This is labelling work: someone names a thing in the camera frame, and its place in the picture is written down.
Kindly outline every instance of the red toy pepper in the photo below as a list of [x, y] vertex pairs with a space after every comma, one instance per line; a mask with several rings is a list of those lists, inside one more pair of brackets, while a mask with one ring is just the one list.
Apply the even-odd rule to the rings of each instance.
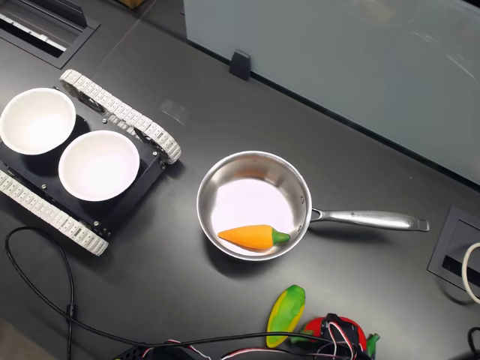
[[[325, 317], [317, 317], [316, 319], [311, 320], [300, 332], [302, 334], [313, 335], [317, 336], [318, 338], [332, 340], [328, 330], [328, 324], [331, 321], [337, 323], [342, 328], [342, 330], [345, 332], [345, 335], [349, 338], [353, 345], [359, 347], [361, 351], [365, 351], [367, 349], [367, 339], [360, 325], [351, 319], [337, 316], [334, 313], [329, 313]], [[343, 341], [344, 339], [335, 336], [335, 340]], [[292, 337], [291, 341], [292, 343], [301, 341], [315, 342], [315, 340], [308, 340], [302, 337]]]

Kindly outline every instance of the wire bundle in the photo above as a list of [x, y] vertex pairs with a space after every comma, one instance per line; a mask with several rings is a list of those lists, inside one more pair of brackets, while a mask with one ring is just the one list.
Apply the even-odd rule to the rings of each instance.
[[[17, 264], [17, 261], [14, 258], [14, 255], [11, 253], [10, 249], [10, 240], [11, 236], [15, 233], [18, 233], [20, 231], [33, 231], [36, 233], [41, 234], [44, 236], [47, 240], [51, 241], [57, 248], [58, 251], [61, 254], [62, 259], [64, 260], [65, 267], [68, 272], [68, 278], [70, 282], [70, 304], [67, 306], [67, 312], [64, 312], [60, 307], [57, 305], [53, 304], [31, 281], [30, 279], [25, 275], [25, 273], [22, 271], [22, 269], [19, 267]], [[169, 340], [165, 343], [141, 343], [139, 341], [135, 340], [130, 340], [124, 337], [119, 337], [114, 334], [109, 334], [108, 332], [98, 330], [90, 325], [86, 325], [83, 322], [80, 322], [79, 320], [76, 319], [76, 311], [75, 309], [77, 306], [74, 303], [74, 277], [72, 275], [71, 267], [68, 262], [68, 259], [65, 255], [65, 252], [63, 251], [62, 247], [60, 244], [45, 230], [42, 230], [40, 228], [34, 227], [34, 226], [22, 226], [22, 227], [17, 227], [16, 229], [13, 229], [10, 231], [6, 236], [5, 236], [5, 252], [7, 253], [8, 259], [12, 263], [13, 267], [15, 268], [17, 274], [26, 282], [26, 284], [30, 287], [30, 289], [33, 290], [33, 292], [45, 303], [47, 304], [52, 310], [54, 310], [57, 314], [61, 315], [68, 321], [68, 340], [67, 340], [67, 359], [71, 360], [71, 342], [72, 342], [72, 325], [75, 324], [79, 326], [80, 328], [91, 332], [93, 334], [96, 334], [98, 336], [113, 340], [113, 341], [118, 341], [120, 343], [124, 344], [129, 344], [134, 347], [142, 347], [142, 348], [148, 348], [145, 352], [145, 354], [153, 348], [165, 348], [165, 347], [191, 347], [192, 345], [197, 345], [197, 344], [208, 344], [208, 343], [215, 343], [215, 342], [221, 342], [221, 341], [233, 341], [233, 340], [242, 340], [242, 339], [251, 339], [251, 338], [264, 338], [266, 336], [270, 335], [277, 335], [277, 336], [296, 336], [300, 338], [306, 338], [309, 340], [315, 340], [315, 341], [322, 341], [326, 342], [328, 344], [331, 344], [332, 342], [328, 342], [325, 339], [322, 339], [321, 337], [315, 337], [312, 335], [308, 334], [296, 334], [293, 332], [286, 332], [286, 331], [273, 331], [273, 332], [257, 332], [253, 334], [240, 334], [240, 335], [230, 335], [230, 336], [222, 336], [222, 337], [211, 337], [207, 339], [200, 339], [200, 340], [192, 340], [192, 341], [184, 341], [184, 342], [178, 342], [176, 340]], [[193, 347], [190, 348], [191, 350], [199, 353], [199, 355], [203, 356], [206, 359], [209, 359], [208, 356], [203, 355], [200, 351], [194, 349]], [[339, 356], [334, 356], [334, 359], [343, 359], [343, 357]]]

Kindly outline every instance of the bowl rim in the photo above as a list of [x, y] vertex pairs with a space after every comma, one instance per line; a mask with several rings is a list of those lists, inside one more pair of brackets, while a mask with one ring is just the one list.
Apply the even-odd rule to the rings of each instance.
[[[243, 156], [249, 156], [249, 155], [257, 155], [257, 156], [263, 156], [266, 158], [271, 158], [273, 160], [278, 161], [282, 165], [284, 165], [289, 171], [291, 171], [295, 176], [297, 176], [298, 180], [301, 182], [301, 184], [304, 186], [305, 189], [305, 205], [307, 206], [307, 212], [305, 215], [305, 219], [303, 224], [301, 225], [301, 230], [295, 237], [295, 239], [288, 244], [287, 246], [283, 247], [280, 251], [276, 253], [270, 253], [268, 255], [264, 256], [248, 256], [248, 255], [243, 255], [240, 253], [236, 253], [235, 251], [232, 251], [230, 249], [227, 249], [226, 247], [222, 246], [221, 244], [218, 243], [218, 241], [214, 238], [212, 238], [210, 232], [207, 230], [206, 225], [203, 223], [202, 218], [200, 216], [200, 195], [203, 193], [203, 190], [209, 184], [210, 179], [213, 177], [213, 175], [227, 162], [231, 161], [232, 159], [235, 158], [240, 158]], [[218, 161], [214, 166], [211, 167], [211, 169], [205, 174], [202, 182], [200, 183], [198, 192], [196, 194], [196, 216], [198, 217], [198, 221], [200, 222], [200, 226], [202, 227], [203, 233], [205, 236], [210, 240], [210, 242], [215, 245], [218, 249], [223, 251], [225, 254], [230, 255], [231, 257], [235, 257], [236, 259], [240, 260], [246, 260], [246, 261], [266, 261], [266, 260], [271, 260], [276, 257], [279, 257], [281, 255], [286, 254], [290, 250], [292, 250], [299, 242], [302, 240], [303, 236], [307, 232], [308, 225], [310, 224], [311, 220], [311, 209], [312, 209], [312, 199], [311, 199], [311, 194], [310, 190], [308, 189], [307, 182], [303, 179], [302, 174], [288, 161], [283, 159], [282, 157], [279, 157], [275, 154], [271, 154], [269, 152], [265, 151], [241, 151], [237, 152], [235, 154], [231, 154], [227, 157], [224, 157], [220, 161]]]
[[[64, 174], [65, 174], [65, 163], [67, 161], [66, 159], [67, 159], [67, 156], [69, 155], [69, 153], [71, 152], [72, 148], [77, 146], [78, 143], [81, 143], [82, 141], [84, 141], [85, 138], [101, 137], [102, 135], [105, 135], [106, 133], [107, 133], [108, 136], [117, 137], [117, 138], [121, 139], [122, 141], [124, 141], [124, 143], [127, 144], [127, 146], [132, 150], [132, 153], [136, 154], [136, 157], [135, 157], [135, 159], [136, 159], [136, 161], [135, 161], [136, 162], [136, 166], [135, 166], [136, 172], [132, 172], [132, 179], [129, 180], [128, 186], [126, 186], [123, 190], [116, 191], [115, 193], [112, 193], [114, 195], [109, 194], [108, 196], [102, 196], [102, 197], [100, 197], [100, 196], [85, 196], [84, 194], [78, 193], [77, 191], [72, 189], [70, 187], [70, 185], [68, 184], [67, 180], [65, 179]], [[78, 136], [74, 141], [72, 141], [70, 144], [68, 144], [67, 148], [61, 154], [60, 161], [58, 162], [58, 177], [60, 178], [61, 184], [63, 185], [63, 187], [65, 188], [65, 190], [69, 194], [73, 195], [74, 197], [76, 197], [77, 199], [80, 199], [80, 200], [98, 202], [98, 201], [105, 201], [105, 200], [109, 200], [109, 199], [112, 199], [114, 197], [117, 197], [118, 195], [123, 193], [125, 190], [127, 190], [134, 183], [135, 179], [137, 178], [139, 168], [140, 168], [140, 154], [138, 152], [137, 147], [135, 146], [135, 144], [130, 139], [128, 139], [125, 135], [123, 135], [121, 133], [116, 133], [115, 131], [94, 130], [94, 131], [90, 131], [89, 133], [84, 133], [83, 135]]]
[[[56, 94], [58, 95], [62, 100], [64, 100], [68, 106], [70, 107], [70, 129], [67, 132], [65, 132], [65, 137], [64, 139], [55, 144], [55, 145], [52, 145], [50, 146], [49, 148], [46, 148], [46, 149], [43, 149], [43, 150], [40, 150], [40, 151], [30, 151], [30, 150], [25, 150], [24, 148], [20, 148], [16, 145], [14, 145], [9, 139], [8, 139], [8, 136], [5, 136], [5, 119], [7, 117], [7, 114], [8, 112], [10, 111], [11, 107], [13, 107], [16, 102], [20, 99], [20, 98], [23, 98], [25, 97], [26, 95], [30, 95], [31, 93], [35, 93], [35, 92], [49, 92], [51, 94]], [[1, 141], [4, 142], [4, 144], [12, 149], [13, 151], [15, 152], [18, 152], [20, 154], [24, 154], [24, 155], [40, 155], [40, 154], [45, 154], [46, 152], [50, 152], [52, 151], [54, 148], [60, 146], [61, 144], [63, 144], [67, 139], [68, 137], [72, 134], [72, 131], [74, 130], [75, 128], [75, 120], [77, 118], [77, 112], [75, 110], [75, 106], [74, 106], [74, 102], [66, 95], [64, 94], [63, 92], [59, 91], [59, 90], [55, 90], [53, 88], [31, 88], [29, 90], [26, 90], [24, 92], [21, 92], [17, 95], [15, 95], [7, 104], [7, 106], [3, 109], [3, 111], [1, 112], [1, 115], [0, 115], [0, 139]]]

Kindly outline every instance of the white wire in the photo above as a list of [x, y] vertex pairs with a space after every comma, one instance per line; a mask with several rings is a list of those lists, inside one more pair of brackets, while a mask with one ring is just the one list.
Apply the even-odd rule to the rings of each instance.
[[[251, 348], [246, 348], [246, 349], [240, 349], [235, 352], [230, 353], [229, 355], [225, 355], [224, 357], [220, 358], [220, 360], [227, 360], [231, 359], [237, 355], [245, 354], [245, 353], [252, 353], [252, 352], [266, 352], [266, 353], [282, 353], [282, 354], [292, 354], [291, 352], [288, 352], [286, 350], [282, 349], [266, 349], [263, 347], [251, 347]], [[305, 356], [314, 356], [314, 357], [323, 357], [323, 358], [336, 358], [335, 355], [330, 355], [330, 354], [322, 354], [318, 352], [314, 353], [309, 353], [309, 354], [304, 354]]]
[[[342, 335], [342, 338], [345, 340], [346, 345], [350, 349], [350, 360], [353, 360], [354, 352], [353, 352], [352, 344], [350, 343], [350, 339], [345, 335], [344, 330], [342, 330], [342, 328], [336, 322], [333, 322], [333, 321], [328, 323], [328, 331], [330, 332], [330, 336], [332, 336], [332, 331], [330, 330], [330, 325], [337, 328], [337, 330], [340, 332], [340, 335]], [[336, 341], [334, 342], [334, 345], [335, 345], [335, 355], [337, 355], [337, 342]]]
[[[173, 339], [169, 339], [168, 340], [170, 343], [175, 343], [175, 344], [180, 344], [180, 341], [177, 341], [177, 340], [173, 340]], [[195, 353], [197, 353], [198, 355], [202, 356], [204, 359], [208, 359], [208, 360], [212, 360], [212, 358], [210, 356], [207, 356], [205, 355], [204, 353], [202, 353], [201, 351], [195, 349], [193, 346], [188, 346], [188, 348], [192, 351], [194, 351]]]
[[327, 324], [328, 326], [328, 332], [330, 333], [330, 338], [331, 338], [331, 341], [333, 342], [333, 356], [336, 356], [337, 355], [337, 341], [335, 340], [335, 336], [333, 335], [333, 332], [332, 330], [330, 329], [330, 324], [332, 324], [331, 322], [329, 322]]
[[468, 279], [467, 279], [468, 260], [470, 258], [470, 254], [476, 248], [480, 248], [480, 242], [477, 242], [476, 244], [473, 244], [472, 246], [470, 246], [465, 253], [465, 257], [463, 258], [463, 263], [462, 263], [462, 281], [463, 281], [463, 286], [465, 287], [466, 293], [470, 296], [470, 298], [472, 298], [474, 302], [476, 302], [477, 304], [480, 304], [480, 298], [477, 298], [473, 293], [472, 289], [470, 289], [470, 284], [468, 283]]

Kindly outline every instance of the black cable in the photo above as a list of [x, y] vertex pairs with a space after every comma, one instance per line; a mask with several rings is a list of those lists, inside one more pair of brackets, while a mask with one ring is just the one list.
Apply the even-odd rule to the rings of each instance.
[[72, 310], [72, 307], [69, 307], [69, 313], [65, 313], [57, 307], [55, 304], [53, 304], [35, 285], [27, 278], [27, 276], [23, 273], [22, 269], [18, 266], [17, 261], [15, 261], [13, 254], [11, 253], [10, 250], [10, 238], [13, 234], [18, 233], [19, 231], [24, 231], [24, 230], [31, 230], [35, 231], [37, 233], [40, 233], [44, 236], [47, 237], [50, 241], [52, 241], [57, 248], [59, 249], [62, 257], [64, 258], [65, 265], [67, 266], [67, 271], [68, 271], [68, 276], [70, 278], [70, 304], [73, 305], [73, 299], [74, 299], [74, 282], [73, 282], [73, 276], [71, 273], [70, 265], [68, 263], [67, 257], [65, 256], [65, 253], [60, 246], [60, 244], [46, 231], [39, 229], [34, 226], [22, 226], [22, 227], [17, 227], [16, 229], [13, 229], [10, 231], [6, 236], [5, 236], [5, 251], [7, 252], [8, 259], [12, 263], [13, 267], [15, 268], [16, 272], [20, 277], [26, 282], [26, 284], [34, 291], [35, 294], [40, 297], [40, 299], [43, 300], [47, 305], [49, 305], [57, 314], [62, 315], [70, 324], [75, 324], [79, 326], [82, 329], [85, 329], [88, 332], [91, 332], [93, 334], [102, 336], [104, 338], [118, 341], [124, 344], [129, 344], [131, 346], [135, 347], [143, 347], [143, 348], [148, 348], [148, 347], [187, 347], [189, 345], [198, 345], [198, 344], [207, 344], [207, 343], [214, 343], [214, 342], [220, 342], [220, 341], [232, 341], [232, 340], [241, 340], [241, 339], [251, 339], [251, 338], [264, 338], [266, 336], [271, 336], [271, 335], [276, 335], [276, 336], [296, 336], [300, 338], [305, 338], [309, 340], [315, 340], [315, 341], [322, 341], [322, 342], [330, 342], [326, 339], [323, 339], [321, 337], [316, 337], [308, 334], [297, 334], [294, 332], [287, 332], [287, 331], [273, 331], [273, 332], [256, 332], [252, 334], [241, 334], [241, 335], [229, 335], [229, 336], [220, 336], [220, 337], [211, 337], [207, 339], [199, 339], [199, 340], [192, 340], [192, 341], [184, 341], [181, 343], [140, 343], [139, 341], [135, 340], [129, 340], [124, 337], [119, 337], [113, 334], [109, 334], [107, 332], [97, 330], [96, 328], [92, 328], [89, 325], [84, 324], [83, 322], [80, 322], [75, 318], [75, 316], [71, 316], [70, 314], [74, 314], [74, 311]]
[[473, 343], [473, 334], [477, 331], [480, 331], [480, 328], [471, 328], [468, 331], [468, 335], [466, 336], [466, 339], [468, 341], [468, 346], [470, 347], [470, 350], [472, 350], [473, 356], [475, 357], [476, 360], [480, 359], [480, 353], [475, 347], [475, 344]]
[[[70, 283], [70, 305], [68, 306], [68, 308], [70, 308], [70, 307], [74, 308], [74, 306], [75, 306], [75, 303], [74, 303], [74, 301], [75, 301], [74, 276], [72, 274], [72, 269], [70, 267], [70, 263], [68, 262], [67, 256], [65, 255], [65, 252], [63, 251], [62, 247], [48, 232], [46, 232], [46, 231], [44, 231], [40, 228], [33, 227], [33, 226], [19, 227], [19, 228], [14, 229], [13, 231], [10, 231], [7, 234], [8, 240], [10, 240], [10, 236], [12, 236], [14, 233], [17, 233], [17, 232], [22, 231], [22, 230], [31, 230], [31, 231], [35, 231], [37, 233], [40, 233], [41, 235], [46, 236], [51, 242], [53, 242], [57, 246], [58, 250], [60, 251], [61, 257], [64, 261], [65, 267], [67, 268], [68, 281]], [[11, 261], [13, 259], [13, 257], [11, 256], [10, 247], [8, 246], [7, 239], [5, 239], [5, 250], [7, 250], [8, 258]], [[71, 355], [72, 322], [68, 319], [67, 323], [68, 323], [67, 359], [71, 360], [71, 357], [72, 357], [72, 355]]]

